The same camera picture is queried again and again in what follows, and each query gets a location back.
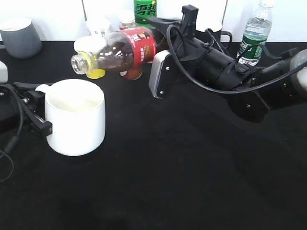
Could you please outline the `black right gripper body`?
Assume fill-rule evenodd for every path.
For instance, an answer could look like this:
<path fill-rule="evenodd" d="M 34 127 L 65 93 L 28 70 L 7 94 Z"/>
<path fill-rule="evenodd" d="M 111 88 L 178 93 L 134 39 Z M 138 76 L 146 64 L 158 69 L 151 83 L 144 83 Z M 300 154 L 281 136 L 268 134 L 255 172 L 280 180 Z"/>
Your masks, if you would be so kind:
<path fill-rule="evenodd" d="M 205 90 L 247 90 L 252 70 L 208 43 L 169 36 L 169 51 L 183 76 Z"/>

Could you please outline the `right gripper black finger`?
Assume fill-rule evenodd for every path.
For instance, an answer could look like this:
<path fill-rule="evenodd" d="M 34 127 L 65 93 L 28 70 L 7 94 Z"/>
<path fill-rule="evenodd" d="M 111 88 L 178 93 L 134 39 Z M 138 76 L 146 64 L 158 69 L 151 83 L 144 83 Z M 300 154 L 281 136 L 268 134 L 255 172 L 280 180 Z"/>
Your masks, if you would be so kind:
<path fill-rule="evenodd" d="M 198 8 L 192 5 L 185 5 L 182 7 L 182 20 L 180 31 L 187 38 L 193 38 L 196 32 L 196 20 L 198 15 Z"/>
<path fill-rule="evenodd" d="M 169 25 L 179 26 L 181 24 L 180 19 L 163 19 L 156 16 L 146 18 L 146 22 L 162 34 L 166 34 Z"/>

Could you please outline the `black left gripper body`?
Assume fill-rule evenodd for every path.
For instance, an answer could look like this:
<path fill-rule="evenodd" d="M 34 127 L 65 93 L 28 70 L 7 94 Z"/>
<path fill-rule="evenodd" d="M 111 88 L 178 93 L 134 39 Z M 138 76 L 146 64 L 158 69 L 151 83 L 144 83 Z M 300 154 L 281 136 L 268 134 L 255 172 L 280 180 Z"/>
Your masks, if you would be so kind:
<path fill-rule="evenodd" d="M 45 93 L 36 91 L 40 84 L 15 82 L 12 85 L 23 101 L 26 129 L 42 137 L 52 134 L 52 123 L 45 120 Z"/>

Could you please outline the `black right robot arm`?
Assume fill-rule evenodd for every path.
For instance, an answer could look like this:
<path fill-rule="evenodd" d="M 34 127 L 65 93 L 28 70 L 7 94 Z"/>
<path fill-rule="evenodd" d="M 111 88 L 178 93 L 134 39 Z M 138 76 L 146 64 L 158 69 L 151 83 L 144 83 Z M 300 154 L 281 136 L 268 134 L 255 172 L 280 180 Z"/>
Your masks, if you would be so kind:
<path fill-rule="evenodd" d="M 210 43 L 196 38 L 198 9 L 182 7 L 181 20 L 149 17 L 147 22 L 167 41 L 167 50 L 153 59 L 149 88 L 162 99 L 179 75 L 197 86 L 222 96 L 242 119 L 259 123 L 270 110 L 305 103 L 307 100 L 307 52 L 293 48 L 279 57 L 263 47 L 275 63 L 266 68 L 241 64 L 230 57 L 218 37 L 207 29 Z"/>

